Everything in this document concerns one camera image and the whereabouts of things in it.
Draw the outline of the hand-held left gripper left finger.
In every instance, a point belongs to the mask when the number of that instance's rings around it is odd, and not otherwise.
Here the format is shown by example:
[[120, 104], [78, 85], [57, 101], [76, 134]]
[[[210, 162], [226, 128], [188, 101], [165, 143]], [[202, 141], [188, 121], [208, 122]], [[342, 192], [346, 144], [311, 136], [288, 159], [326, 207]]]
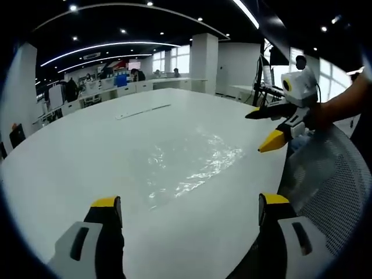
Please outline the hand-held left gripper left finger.
[[122, 228], [119, 196], [93, 202], [56, 241], [48, 268], [58, 278], [125, 278]]

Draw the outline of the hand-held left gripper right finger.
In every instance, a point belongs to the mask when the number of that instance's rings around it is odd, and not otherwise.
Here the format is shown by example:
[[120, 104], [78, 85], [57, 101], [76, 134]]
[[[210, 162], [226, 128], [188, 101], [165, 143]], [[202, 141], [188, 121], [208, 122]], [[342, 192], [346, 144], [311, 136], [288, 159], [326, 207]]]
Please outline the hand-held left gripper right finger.
[[279, 194], [259, 195], [259, 234], [233, 278], [319, 278], [334, 260], [326, 236]]

